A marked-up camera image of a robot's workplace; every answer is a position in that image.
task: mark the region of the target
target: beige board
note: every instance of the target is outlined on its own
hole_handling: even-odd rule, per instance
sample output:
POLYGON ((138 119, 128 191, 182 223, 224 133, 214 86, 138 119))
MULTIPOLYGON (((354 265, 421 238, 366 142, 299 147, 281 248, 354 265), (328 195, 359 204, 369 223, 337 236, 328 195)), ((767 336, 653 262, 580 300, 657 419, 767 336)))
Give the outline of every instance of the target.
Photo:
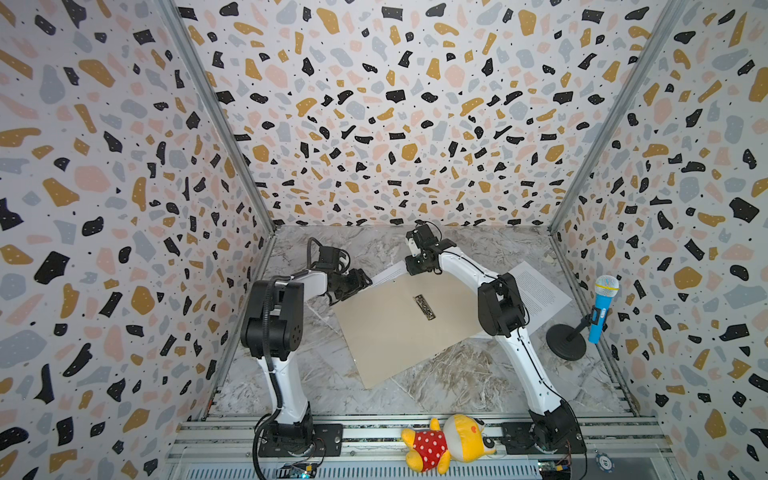
POLYGON ((399 276, 337 303, 333 310, 367 389, 481 329, 477 294, 450 274, 399 276), (414 300, 418 295, 424 296, 434 319, 422 313, 414 300))

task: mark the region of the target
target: stuffed toy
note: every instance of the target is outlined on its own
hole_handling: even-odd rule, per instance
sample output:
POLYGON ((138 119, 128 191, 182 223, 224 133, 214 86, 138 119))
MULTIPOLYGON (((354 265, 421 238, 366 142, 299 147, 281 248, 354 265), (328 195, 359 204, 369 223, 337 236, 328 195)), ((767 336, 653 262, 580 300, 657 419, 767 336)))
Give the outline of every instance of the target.
POLYGON ((429 430, 402 431, 402 440, 410 448, 406 463, 414 472, 437 468, 444 475, 451 458, 460 462, 474 462, 483 455, 496 453, 493 440, 482 436, 485 423, 466 415, 454 415, 440 429, 437 419, 429 423, 429 430))

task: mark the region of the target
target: terrazzo pattern wall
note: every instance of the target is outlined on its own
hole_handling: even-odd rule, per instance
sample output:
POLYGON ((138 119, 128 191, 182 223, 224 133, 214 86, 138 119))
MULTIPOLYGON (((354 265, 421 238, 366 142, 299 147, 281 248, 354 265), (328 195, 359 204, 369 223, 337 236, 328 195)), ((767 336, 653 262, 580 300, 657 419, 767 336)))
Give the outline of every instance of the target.
POLYGON ((691 2, 557 238, 696 480, 768 476, 768 2, 691 2))
POLYGON ((177 5, 277 224, 548 223, 666 2, 177 5))
POLYGON ((0 3, 0 477, 158 478, 260 225, 148 2, 0 3))

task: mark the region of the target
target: microphone stand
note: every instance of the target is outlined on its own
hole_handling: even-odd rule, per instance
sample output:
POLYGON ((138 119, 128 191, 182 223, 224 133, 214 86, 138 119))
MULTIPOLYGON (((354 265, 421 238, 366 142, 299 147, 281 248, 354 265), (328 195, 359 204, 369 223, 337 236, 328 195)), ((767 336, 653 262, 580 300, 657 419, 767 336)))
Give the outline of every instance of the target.
POLYGON ((600 318, 600 310, 593 306, 592 311, 584 318, 576 328, 559 323, 547 330, 547 345, 549 349, 563 360, 579 360, 587 352, 587 343, 580 335, 588 326, 597 325, 600 318))

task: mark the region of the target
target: round black base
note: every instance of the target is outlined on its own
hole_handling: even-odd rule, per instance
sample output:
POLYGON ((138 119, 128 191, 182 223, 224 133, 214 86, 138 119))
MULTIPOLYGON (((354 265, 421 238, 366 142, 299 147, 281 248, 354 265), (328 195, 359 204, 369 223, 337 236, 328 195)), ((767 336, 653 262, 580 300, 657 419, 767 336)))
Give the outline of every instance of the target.
POLYGON ((572 326, 559 324, 547 331, 549 349, 563 360, 578 360, 587 352, 587 343, 580 333, 570 342, 565 339, 574 330, 572 326))

